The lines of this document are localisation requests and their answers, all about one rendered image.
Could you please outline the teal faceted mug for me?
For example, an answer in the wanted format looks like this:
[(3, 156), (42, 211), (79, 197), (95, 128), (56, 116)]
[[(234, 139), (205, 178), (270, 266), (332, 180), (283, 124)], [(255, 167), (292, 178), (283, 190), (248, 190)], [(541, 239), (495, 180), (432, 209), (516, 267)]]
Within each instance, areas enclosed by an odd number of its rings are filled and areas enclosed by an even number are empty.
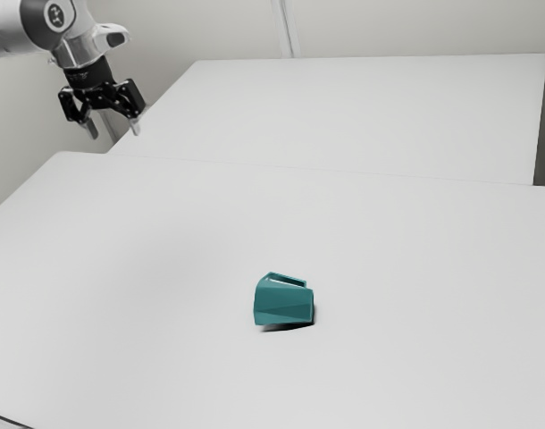
[(310, 324), (314, 320), (314, 291), (305, 280), (269, 272), (256, 285), (253, 317), (257, 326)]

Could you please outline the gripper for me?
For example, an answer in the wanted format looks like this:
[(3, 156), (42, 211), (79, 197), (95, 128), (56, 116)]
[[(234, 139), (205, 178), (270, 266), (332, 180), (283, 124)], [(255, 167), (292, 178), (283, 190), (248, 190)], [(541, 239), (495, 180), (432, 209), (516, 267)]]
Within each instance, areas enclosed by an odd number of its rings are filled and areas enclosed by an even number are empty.
[(97, 139), (98, 130), (91, 118), (91, 104), (105, 104), (123, 116), (135, 136), (140, 134), (140, 117), (146, 110), (146, 101), (133, 79), (115, 82), (106, 58), (77, 69), (63, 69), (68, 86), (58, 92), (58, 99), (68, 122), (76, 122), (91, 139)]

